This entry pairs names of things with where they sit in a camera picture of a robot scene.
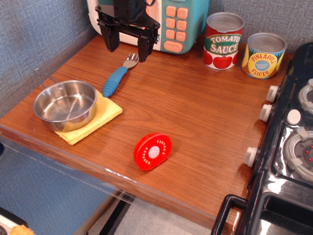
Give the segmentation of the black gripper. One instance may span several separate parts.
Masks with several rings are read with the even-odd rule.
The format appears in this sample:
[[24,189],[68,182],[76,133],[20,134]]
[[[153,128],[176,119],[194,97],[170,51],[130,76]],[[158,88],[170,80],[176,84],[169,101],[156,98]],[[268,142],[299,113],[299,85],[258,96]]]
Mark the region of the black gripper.
[[160,23],[148,11],[155,0],[105,0],[95,6],[98,25],[107,49],[114,52],[120,33],[138,38],[139,62],[143,63],[159,42]]

